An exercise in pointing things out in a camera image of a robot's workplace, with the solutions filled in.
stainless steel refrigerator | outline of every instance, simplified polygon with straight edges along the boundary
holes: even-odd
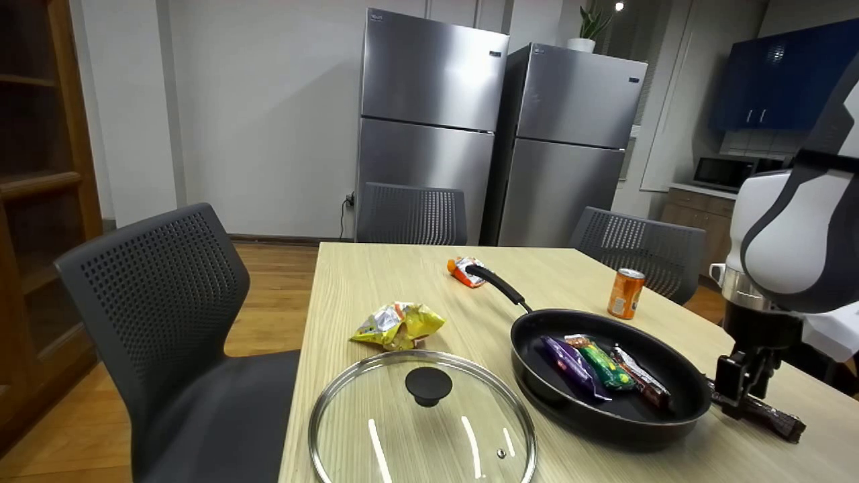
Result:
[[[564,247],[608,208],[646,64],[556,47],[508,56],[479,241]]]
[[[467,239],[477,241],[494,129],[501,103],[508,35],[367,12],[356,239],[371,239],[367,184],[463,193]]]

purple packaged food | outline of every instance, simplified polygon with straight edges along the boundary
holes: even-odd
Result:
[[[544,362],[550,362],[557,371],[557,375],[569,387],[585,393],[596,404],[611,401],[611,397],[605,397],[597,378],[588,371],[588,362],[581,359],[579,350],[565,347],[561,338],[542,335],[537,342],[537,351],[542,355]]]
[[[634,375],[638,396],[655,405],[670,412],[670,393],[655,381],[630,355],[614,345],[614,355],[619,358],[622,369]]]

white wall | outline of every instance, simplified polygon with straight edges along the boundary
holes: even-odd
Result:
[[[843,20],[859,20],[855,0],[771,0],[768,14],[760,25],[760,37]]]
[[[588,0],[564,0],[561,25],[557,25],[557,40],[561,40],[561,47],[564,47],[569,37],[577,37],[577,35],[579,35],[579,28],[581,28],[579,5],[585,5],[585,2],[588,2]]]
[[[105,217],[176,208],[156,2],[74,0],[73,21]]]
[[[706,127],[717,76],[730,47],[754,37],[763,12],[764,0],[674,0],[659,59],[648,64],[643,134],[611,210],[655,217],[659,193],[690,177],[698,155],[718,150],[718,138]]]
[[[338,236],[367,8],[503,25],[503,0],[168,2],[188,202],[211,202],[232,235]]]
[[[509,14],[508,52],[517,52],[529,44],[564,47],[565,29],[561,25],[564,0],[516,0]]]
[[[475,0],[477,29],[509,32],[512,0]]]

black frying pan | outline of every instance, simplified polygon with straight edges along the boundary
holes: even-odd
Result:
[[[512,371],[521,393],[550,422],[628,451],[659,451],[687,434],[708,412],[710,387],[706,375],[667,345],[597,314],[561,310],[530,311],[524,295],[494,272],[467,267],[467,275],[486,280],[516,306],[526,310],[509,327]],[[670,393],[670,412],[651,409],[635,393],[611,396],[608,404],[589,404],[565,387],[556,369],[537,355],[537,342],[542,335],[569,334],[588,334],[601,347],[619,345],[622,351]]]

green packaged food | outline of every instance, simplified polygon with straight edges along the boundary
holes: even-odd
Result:
[[[616,365],[597,345],[592,345],[588,335],[564,335],[564,342],[585,355],[597,381],[614,393],[630,393],[635,389],[634,375]]]

